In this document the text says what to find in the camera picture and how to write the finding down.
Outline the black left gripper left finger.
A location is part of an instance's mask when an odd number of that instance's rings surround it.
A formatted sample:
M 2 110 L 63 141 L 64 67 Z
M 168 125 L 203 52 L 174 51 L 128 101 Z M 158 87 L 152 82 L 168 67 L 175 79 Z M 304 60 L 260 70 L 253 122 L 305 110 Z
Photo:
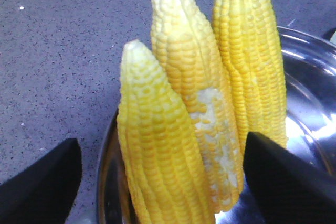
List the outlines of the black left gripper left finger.
M 68 138 L 1 185 L 1 223 L 65 223 L 81 178 L 80 146 Z

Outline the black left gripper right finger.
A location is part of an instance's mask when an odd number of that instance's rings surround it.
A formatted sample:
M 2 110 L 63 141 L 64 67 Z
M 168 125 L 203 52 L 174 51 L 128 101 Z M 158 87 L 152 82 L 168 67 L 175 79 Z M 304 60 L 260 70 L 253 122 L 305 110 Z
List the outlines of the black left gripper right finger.
M 247 135 L 244 172 L 266 223 L 335 223 L 335 177 L 261 133 Z

